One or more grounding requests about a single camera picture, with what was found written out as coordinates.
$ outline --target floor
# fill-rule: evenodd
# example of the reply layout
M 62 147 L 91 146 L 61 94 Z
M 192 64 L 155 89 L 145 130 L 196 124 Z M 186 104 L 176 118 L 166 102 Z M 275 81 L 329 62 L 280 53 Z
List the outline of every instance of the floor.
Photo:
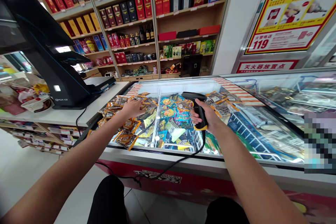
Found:
M 0 129 L 0 218 L 27 192 L 58 155 L 21 148 L 17 139 Z M 101 180 L 107 176 L 94 166 L 72 192 L 55 223 L 87 222 L 92 198 Z M 207 207 L 125 188 L 125 206 L 131 224 L 205 222 Z

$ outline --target person's right hand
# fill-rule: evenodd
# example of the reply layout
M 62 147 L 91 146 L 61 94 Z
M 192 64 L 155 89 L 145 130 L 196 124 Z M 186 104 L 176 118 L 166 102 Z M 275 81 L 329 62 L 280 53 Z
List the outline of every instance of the person's right hand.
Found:
M 214 136 L 220 135 L 221 132 L 230 130 L 230 128 L 221 121 L 214 110 L 205 102 L 196 99 L 196 103 L 204 109 L 206 120 L 208 121 L 208 131 Z M 191 119 L 194 124 L 202 122 L 202 119 L 193 109 L 190 109 Z

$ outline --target black pants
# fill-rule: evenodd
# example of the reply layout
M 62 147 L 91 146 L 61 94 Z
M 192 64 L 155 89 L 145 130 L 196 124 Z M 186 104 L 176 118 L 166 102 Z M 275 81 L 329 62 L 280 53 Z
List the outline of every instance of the black pants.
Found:
M 208 216 L 205 224 L 249 223 L 242 207 L 230 198 L 218 198 L 211 202 L 206 212 Z M 87 223 L 127 224 L 124 185 L 117 177 L 107 176 L 99 184 Z

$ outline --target freezer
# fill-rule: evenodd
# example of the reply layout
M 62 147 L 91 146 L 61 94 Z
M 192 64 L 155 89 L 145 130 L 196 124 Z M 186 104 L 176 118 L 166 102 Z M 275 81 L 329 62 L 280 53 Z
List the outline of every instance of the freezer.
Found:
M 200 131 L 193 129 L 189 112 L 179 110 L 182 92 L 196 92 L 208 97 L 206 103 L 285 192 L 297 198 L 313 195 L 316 201 L 326 202 L 327 197 L 336 196 L 336 177 L 304 172 L 305 168 L 313 172 L 317 159 L 305 160 L 303 115 L 335 112 L 335 74 L 336 68 L 314 68 L 130 83 L 118 95 L 146 95 L 148 103 L 157 106 L 140 120 L 142 129 L 131 150 L 117 143 L 116 134 L 99 159 L 106 167 L 99 167 L 119 176 L 153 178 L 172 162 L 199 150 Z M 94 134 L 102 113 L 80 141 L 87 133 Z M 139 188 L 132 179 L 123 182 Z M 141 184 L 143 190 L 198 203 L 235 195 L 225 157 L 209 132 L 200 153 L 176 164 L 160 181 L 141 179 Z

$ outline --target fire safety poster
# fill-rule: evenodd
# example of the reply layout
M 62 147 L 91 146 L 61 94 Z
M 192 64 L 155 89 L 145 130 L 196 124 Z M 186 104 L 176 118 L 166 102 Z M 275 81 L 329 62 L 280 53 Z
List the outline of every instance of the fire safety poster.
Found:
M 336 0 L 266 0 L 245 54 L 307 50 Z

